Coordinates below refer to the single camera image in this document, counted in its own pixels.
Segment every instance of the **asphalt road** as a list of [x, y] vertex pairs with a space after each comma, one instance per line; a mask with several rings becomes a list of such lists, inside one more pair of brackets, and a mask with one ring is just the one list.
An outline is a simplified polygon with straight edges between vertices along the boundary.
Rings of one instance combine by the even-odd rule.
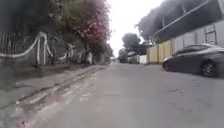
[[112, 64], [87, 83], [36, 128], [224, 126], [222, 79], [165, 72], [159, 66]]

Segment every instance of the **flowering tree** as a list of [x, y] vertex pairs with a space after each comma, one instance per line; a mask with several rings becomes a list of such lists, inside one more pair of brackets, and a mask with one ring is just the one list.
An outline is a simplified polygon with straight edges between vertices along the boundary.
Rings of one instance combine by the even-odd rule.
[[104, 45], [110, 35], [108, 12], [106, 0], [70, 0], [65, 3], [63, 20], [88, 43]]

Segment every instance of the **fence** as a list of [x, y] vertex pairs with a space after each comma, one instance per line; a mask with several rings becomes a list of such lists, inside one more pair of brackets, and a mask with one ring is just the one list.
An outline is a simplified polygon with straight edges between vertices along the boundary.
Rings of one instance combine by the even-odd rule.
[[210, 43], [224, 47], [224, 20], [163, 42], [147, 49], [147, 63], [162, 63], [178, 50], [193, 44]]
[[72, 51], [73, 47], [63, 40], [45, 33], [37, 36], [0, 34], [0, 64], [7, 66], [44, 66], [53, 61], [65, 62], [72, 58]]

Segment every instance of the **car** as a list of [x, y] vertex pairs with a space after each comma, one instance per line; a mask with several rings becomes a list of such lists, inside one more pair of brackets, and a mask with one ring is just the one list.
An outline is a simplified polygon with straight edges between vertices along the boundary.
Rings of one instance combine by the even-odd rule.
[[216, 77], [223, 72], [224, 48], [206, 43], [190, 45], [166, 58], [162, 66], [166, 71]]

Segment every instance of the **white fence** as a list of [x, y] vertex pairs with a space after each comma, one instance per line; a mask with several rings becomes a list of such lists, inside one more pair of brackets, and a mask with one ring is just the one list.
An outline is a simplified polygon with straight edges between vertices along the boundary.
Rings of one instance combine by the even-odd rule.
[[171, 40], [173, 52], [192, 44], [210, 43], [224, 47], [224, 20], [188, 32]]

